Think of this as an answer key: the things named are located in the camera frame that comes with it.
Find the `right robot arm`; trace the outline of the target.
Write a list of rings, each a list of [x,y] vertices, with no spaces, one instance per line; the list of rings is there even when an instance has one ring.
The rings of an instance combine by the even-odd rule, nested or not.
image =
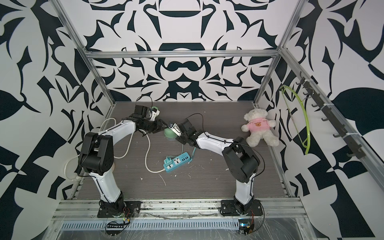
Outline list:
[[[225,139],[204,130],[196,130],[187,119],[178,125],[170,124],[170,129],[177,134],[177,141],[183,145],[208,150],[225,159],[231,175],[236,180],[235,211],[245,214],[254,201],[253,179],[261,163],[245,139]]]

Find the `green toy bow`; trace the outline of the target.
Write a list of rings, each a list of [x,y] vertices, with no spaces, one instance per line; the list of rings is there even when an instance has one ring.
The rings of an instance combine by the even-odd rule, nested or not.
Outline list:
[[[279,88],[279,91],[288,111],[288,125],[292,126],[296,131],[296,138],[299,141],[299,145],[302,147],[304,155],[308,155],[312,139],[311,126],[305,107],[305,101],[297,91],[290,86],[282,85]]]

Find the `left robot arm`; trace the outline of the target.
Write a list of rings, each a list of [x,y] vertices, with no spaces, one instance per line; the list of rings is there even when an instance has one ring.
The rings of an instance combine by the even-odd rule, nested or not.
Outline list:
[[[94,180],[101,195],[101,209],[110,215],[121,215],[125,210],[123,192],[113,176],[114,145],[136,131],[142,130],[147,135],[164,130],[166,123],[158,118],[159,114],[157,107],[135,106],[134,113],[119,123],[84,137],[78,166]]]

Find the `green cordless meat grinder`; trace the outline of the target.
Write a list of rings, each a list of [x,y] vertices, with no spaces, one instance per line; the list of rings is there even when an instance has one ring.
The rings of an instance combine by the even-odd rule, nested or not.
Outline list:
[[[165,135],[166,139],[170,142],[175,141],[176,138],[178,137],[178,135],[173,130],[171,130],[169,128],[164,129],[164,135]]]

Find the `black wall hook rack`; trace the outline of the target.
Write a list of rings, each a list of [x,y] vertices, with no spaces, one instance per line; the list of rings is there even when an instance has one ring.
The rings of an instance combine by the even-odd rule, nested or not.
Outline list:
[[[322,118],[324,122],[330,122],[334,129],[337,131],[333,135],[334,138],[341,138],[347,144],[350,152],[347,154],[349,158],[356,157],[359,160],[366,156],[362,144],[357,140],[358,133],[347,124],[347,120],[342,117],[340,111],[336,108],[323,91],[318,87],[313,79],[306,79],[303,73],[300,73],[300,81],[297,85],[301,85],[307,90],[305,96],[313,99],[315,102],[312,107],[320,110],[325,117]]]

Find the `teal usb power adapter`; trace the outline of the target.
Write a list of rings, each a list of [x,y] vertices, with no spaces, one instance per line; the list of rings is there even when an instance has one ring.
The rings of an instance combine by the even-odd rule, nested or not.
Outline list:
[[[170,156],[167,156],[164,160],[164,167],[167,168],[168,166],[173,164],[173,160]]]

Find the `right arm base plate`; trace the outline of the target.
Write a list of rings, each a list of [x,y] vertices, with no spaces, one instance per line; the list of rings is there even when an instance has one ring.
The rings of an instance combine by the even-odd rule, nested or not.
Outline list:
[[[220,214],[223,216],[262,216],[264,210],[259,200],[251,199],[246,205],[243,205],[236,199],[221,200]]]

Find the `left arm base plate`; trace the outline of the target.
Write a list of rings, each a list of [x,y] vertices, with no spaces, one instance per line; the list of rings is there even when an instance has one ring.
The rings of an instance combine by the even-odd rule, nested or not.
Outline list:
[[[138,215],[141,211],[141,201],[124,201],[108,203],[99,201],[98,218],[129,218]]]

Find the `white teddy bear pink shirt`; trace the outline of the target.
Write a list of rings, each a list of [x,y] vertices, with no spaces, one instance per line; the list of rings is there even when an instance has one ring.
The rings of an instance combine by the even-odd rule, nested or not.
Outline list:
[[[254,108],[244,115],[244,120],[248,123],[241,126],[242,132],[249,132],[247,144],[254,148],[260,140],[264,140],[268,146],[277,147],[280,143],[279,138],[275,136],[271,129],[276,126],[275,120],[268,120],[268,112],[264,109]]]

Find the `teal power strip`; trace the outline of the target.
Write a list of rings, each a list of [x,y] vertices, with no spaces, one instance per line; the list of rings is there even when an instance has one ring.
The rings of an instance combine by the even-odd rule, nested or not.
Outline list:
[[[189,163],[191,161],[191,157],[187,152],[184,152],[177,157],[171,157],[171,158],[173,160],[173,164],[168,166],[167,168],[164,167],[164,169],[167,173],[174,171],[175,169],[177,169],[177,168],[181,167],[182,165]]]

